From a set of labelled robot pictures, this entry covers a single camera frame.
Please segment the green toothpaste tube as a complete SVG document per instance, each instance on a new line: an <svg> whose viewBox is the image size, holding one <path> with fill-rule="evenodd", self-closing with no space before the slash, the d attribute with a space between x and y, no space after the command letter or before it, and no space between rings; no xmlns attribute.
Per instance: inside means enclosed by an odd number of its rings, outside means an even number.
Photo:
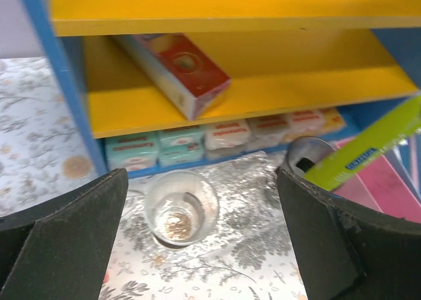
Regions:
<svg viewBox="0 0 421 300"><path fill-rule="evenodd" d="M322 189L334 190L419 129L420 95L416 95L313 166L303 178Z"/></svg>

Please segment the dark blue cup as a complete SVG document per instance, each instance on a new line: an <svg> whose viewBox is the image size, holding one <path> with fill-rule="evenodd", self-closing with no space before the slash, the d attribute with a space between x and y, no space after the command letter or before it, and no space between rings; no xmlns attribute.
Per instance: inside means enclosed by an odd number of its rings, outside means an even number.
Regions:
<svg viewBox="0 0 421 300"><path fill-rule="evenodd" d="M335 147L319 137L298 137L289 144L280 168L303 177L307 171L333 152Z"/></svg>

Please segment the clear cup brown base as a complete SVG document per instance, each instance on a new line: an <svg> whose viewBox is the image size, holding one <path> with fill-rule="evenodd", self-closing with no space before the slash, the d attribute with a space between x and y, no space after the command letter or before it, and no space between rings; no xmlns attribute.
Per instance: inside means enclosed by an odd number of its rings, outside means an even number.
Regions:
<svg viewBox="0 0 421 300"><path fill-rule="evenodd" d="M145 221L154 237L170 248L203 240L215 229L219 212L214 186L198 173L167 172L145 191Z"/></svg>

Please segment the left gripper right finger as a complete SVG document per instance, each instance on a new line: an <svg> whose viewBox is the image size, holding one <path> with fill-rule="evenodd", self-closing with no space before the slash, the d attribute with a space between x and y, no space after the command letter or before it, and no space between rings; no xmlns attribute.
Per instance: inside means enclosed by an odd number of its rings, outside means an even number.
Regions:
<svg viewBox="0 0 421 300"><path fill-rule="evenodd" d="M338 197L277 170L308 299L419 299L420 224Z"/></svg>

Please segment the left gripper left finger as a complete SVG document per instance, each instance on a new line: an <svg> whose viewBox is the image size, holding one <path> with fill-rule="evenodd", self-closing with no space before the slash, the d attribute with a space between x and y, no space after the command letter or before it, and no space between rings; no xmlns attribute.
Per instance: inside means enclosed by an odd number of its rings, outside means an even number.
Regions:
<svg viewBox="0 0 421 300"><path fill-rule="evenodd" d="M1 217L2 299L98 299L128 191L128 173Z"/></svg>

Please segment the clear textured glass tray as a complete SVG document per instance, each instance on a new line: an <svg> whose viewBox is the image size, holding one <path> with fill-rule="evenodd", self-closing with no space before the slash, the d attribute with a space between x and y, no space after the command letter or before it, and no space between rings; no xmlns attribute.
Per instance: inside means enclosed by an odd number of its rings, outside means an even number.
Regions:
<svg viewBox="0 0 421 300"><path fill-rule="evenodd" d="M122 235L135 251L162 256L190 276L233 276L227 261L207 261L223 250L241 268L258 270L268 255L292 250L275 177L273 162L258 151L146 178L129 188Z"/></svg>

